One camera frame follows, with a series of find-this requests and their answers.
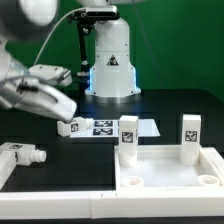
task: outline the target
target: white plastic part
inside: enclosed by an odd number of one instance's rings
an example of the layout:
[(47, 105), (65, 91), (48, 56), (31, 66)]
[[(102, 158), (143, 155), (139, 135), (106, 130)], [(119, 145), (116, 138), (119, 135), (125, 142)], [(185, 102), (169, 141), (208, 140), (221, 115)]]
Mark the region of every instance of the white plastic part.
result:
[(180, 155), (181, 163), (186, 166), (196, 166), (199, 161), (200, 148), (199, 144), (183, 144)]
[(88, 129), (93, 128), (94, 120), (92, 118), (76, 117), (72, 119), (72, 122), (66, 124), (62, 121), (57, 122), (58, 134), (62, 137), (70, 136), (71, 134), (85, 132)]
[(16, 167), (15, 152), (3, 151), (0, 153), (0, 190)]
[(138, 157), (137, 157), (137, 149), (136, 152), (133, 153), (119, 153), (119, 163), (124, 167), (134, 167), (137, 165)]
[(45, 162), (46, 158), (47, 158), (47, 153), (45, 151), (40, 151), (39, 149), (33, 150), (30, 153), (31, 162), (43, 163)]
[(57, 0), (19, 0), (19, 3), (27, 18), (39, 26), (51, 23), (58, 7)]
[(71, 124), (66, 124), (62, 121), (57, 122), (58, 134), (62, 137), (67, 137), (71, 135)]
[(4, 143), (0, 146), (0, 190), (16, 165), (29, 166), (32, 162), (45, 162), (46, 152), (35, 150), (34, 145)]
[(124, 177), (121, 180), (121, 186), (122, 187), (130, 187), (130, 188), (139, 188), (144, 187), (144, 182), (141, 177), (138, 176), (128, 176)]
[(35, 145), (6, 142), (0, 146), (0, 149), (14, 152), (17, 165), (29, 166), (32, 162), (45, 162), (47, 157), (46, 152), (36, 150)]
[(119, 150), (123, 164), (126, 164), (125, 161), (128, 159), (130, 159), (130, 164), (134, 164), (136, 160), (138, 122), (139, 119), (137, 116), (121, 116), (119, 120)]
[(206, 187), (220, 186), (220, 180), (215, 176), (201, 175), (201, 176), (198, 176), (197, 180), (200, 186), (206, 186)]
[(123, 19), (96, 24), (96, 61), (90, 70), (87, 95), (125, 98), (141, 90), (130, 63), (129, 25)]
[(200, 144), (200, 134), (201, 116), (185, 114), (183, 116), (182, 144)]
[(195, 166), (199, 161), (201, 116), (184, 115), (180, 161), (186, 166)]

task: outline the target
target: green background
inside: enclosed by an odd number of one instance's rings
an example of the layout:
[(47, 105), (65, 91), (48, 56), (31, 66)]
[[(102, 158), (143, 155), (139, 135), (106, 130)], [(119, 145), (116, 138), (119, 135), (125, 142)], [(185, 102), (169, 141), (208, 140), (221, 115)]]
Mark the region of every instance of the green background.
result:
[[(164, 88), (208, 90), (224, 101), (224, 0), (148, 0), (136, 6)], [(80, 5), (76, 1), (61, 0), (59, 16), (77, 7)], [(137, 85), (142, 89), (160, 89), (133, 5), (118, 8), (131, 28), (131, 62), (137, 69)], [(9, 43), (7, 49), (31, 66), (41, 44)], [(87, 39), (87, 49), (93, 64), (94, 34)], [(75, 23), (61, 24), (39, 62), (63, 65), (73, 73), (79, 71)]]

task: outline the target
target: white cylinder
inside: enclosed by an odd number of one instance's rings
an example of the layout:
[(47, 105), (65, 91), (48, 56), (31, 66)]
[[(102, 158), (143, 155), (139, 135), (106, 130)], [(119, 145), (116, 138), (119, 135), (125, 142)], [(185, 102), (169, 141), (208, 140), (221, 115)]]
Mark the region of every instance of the white cylinder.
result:
[(45, 162), (47, 158), (47, 154), (45, 151), (40, 151), (38, 150), (33, 150), (30, 153), (30, 160), (31, 162), (37, 162), (37, 163), (41, 163), (41, 162)]
[(200, 186), (206, 186), (206, 187), (220, 186), (220, 180), (217, 177), (211, 175), (198, 176), (197, 181)]
[(137, 165), (137, 152), (119, 153), (119, 162), (121, 166), (134, 167)]

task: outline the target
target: black surface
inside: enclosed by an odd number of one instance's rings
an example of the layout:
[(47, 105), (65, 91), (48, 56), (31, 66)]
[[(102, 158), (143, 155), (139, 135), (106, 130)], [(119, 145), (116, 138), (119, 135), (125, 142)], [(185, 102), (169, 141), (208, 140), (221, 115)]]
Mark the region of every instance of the black surface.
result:
[[(139, 101), (120, 105), (87, 102), (84, 97), (77, 97), (75, 100), (78, 103), (76, 116), (119, 119), (121, 115), (138, 115), (140, 119), (155, 119), (161, 137), (140, 138), (139, 144), (145, 145), (179, 144), (183, 114), (200, 114), (201, 145), (213, 146), (221, 154), (224, 152), (224, 103), (206, 91), (148, 90), (142, 93)], [(26, 112), (0, 111), (0, 144), (35, 144), (40, 150), (47, 151), (48, 155), (45, 163), (32, 164), (30, 167), (17, 166), (3, 191), (114, 189), (113, 152), (118, 139), (63, 138), (57, 134), (56, 123), (55, 120)], [(221, 220), (224, 221), (224, 218), (55, 220), (40, 223), (221, 223)]]

